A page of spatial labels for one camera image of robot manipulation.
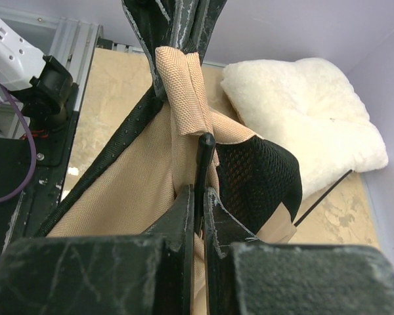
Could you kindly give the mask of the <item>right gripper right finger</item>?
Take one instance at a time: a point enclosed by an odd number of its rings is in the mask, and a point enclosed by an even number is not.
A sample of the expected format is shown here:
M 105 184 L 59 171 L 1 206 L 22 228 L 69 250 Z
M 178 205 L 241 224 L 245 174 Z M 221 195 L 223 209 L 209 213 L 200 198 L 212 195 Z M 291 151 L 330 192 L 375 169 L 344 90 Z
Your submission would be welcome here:
M 394 314 L 394 269 L 373 247 L 261 241 L 204 195 L 208 314 Z

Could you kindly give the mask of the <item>black tent pole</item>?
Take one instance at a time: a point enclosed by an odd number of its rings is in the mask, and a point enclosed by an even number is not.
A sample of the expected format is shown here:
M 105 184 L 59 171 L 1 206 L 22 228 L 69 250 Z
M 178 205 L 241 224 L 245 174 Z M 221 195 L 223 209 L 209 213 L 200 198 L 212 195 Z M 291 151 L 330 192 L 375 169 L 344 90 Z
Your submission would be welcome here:
M 196 154 L 196 178 L 194 183 L 194 231 L 200 236 L 204 219 L 204 194 L 216 141 L 211 133 L 204 133 L 198 139 Z
M 313 211 L 314 209 L 334 190 L 344 179 L 346 179 L 353 170 L 348 170 L 335 183 L 333 183 L 309 208 L 302 214 L 302 216 L 294 223 L 298 227 Z

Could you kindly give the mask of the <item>tan fabric pet tent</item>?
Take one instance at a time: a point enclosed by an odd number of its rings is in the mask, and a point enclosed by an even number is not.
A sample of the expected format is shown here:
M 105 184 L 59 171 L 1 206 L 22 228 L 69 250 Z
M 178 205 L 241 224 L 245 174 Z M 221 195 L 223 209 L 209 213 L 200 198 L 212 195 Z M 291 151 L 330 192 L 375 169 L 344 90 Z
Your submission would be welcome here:
M 167 100 L 148 91 L 78 183 L 50 214 L 39 235 L 52 238 L 142 234 L 194 189 L 198 139 L 216 141 L 206 180 L 225 209 L 263 242 L 282 243 L 301 203 L 297 159 L 286 149 L 209 108 L 196 53 L 156 50 Z M 192 310 L 204 313 L 204 219 L 193 238 Z

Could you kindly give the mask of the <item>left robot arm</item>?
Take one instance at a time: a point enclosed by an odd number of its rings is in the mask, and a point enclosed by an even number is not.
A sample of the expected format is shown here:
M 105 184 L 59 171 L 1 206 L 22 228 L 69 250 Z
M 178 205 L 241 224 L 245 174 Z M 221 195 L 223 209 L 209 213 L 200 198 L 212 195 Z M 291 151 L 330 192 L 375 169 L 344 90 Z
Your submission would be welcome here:
M 204 57 L 224 1 L 122 1 L 124 14 L 148 58 L 156 96 L 164 95 L 156 70 L 155 50 L 191 45 Z M 55 57 L 46 55 L 0 19 L 0 84 L 8 100 L 23 103 L 23 114 L 52 129 L 62 112 L 74 79 Z

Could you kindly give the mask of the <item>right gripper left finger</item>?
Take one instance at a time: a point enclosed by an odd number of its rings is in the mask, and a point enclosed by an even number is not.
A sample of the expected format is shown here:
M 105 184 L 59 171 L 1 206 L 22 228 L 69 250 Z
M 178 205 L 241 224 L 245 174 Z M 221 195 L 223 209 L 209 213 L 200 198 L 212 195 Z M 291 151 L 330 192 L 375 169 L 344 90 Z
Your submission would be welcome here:
M 31 238 L 0 257 L 0 314 L 191 314 L 194 190 L 142 234 Z

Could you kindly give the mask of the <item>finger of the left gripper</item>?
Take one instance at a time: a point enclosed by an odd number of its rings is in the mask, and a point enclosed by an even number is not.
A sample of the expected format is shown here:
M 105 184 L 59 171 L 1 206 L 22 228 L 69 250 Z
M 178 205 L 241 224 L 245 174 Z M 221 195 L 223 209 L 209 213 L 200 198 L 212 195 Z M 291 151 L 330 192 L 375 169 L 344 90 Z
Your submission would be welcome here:
M 158 98 L 165 98 L 164 84 L 156 67 L 156 49 L 174 45 L 176 1 L 123 0 L 123 11 L 144 51 Z
M 197 52 L 203 62 L 216 22 L 227 0 L 172 1 L 170 46 Z

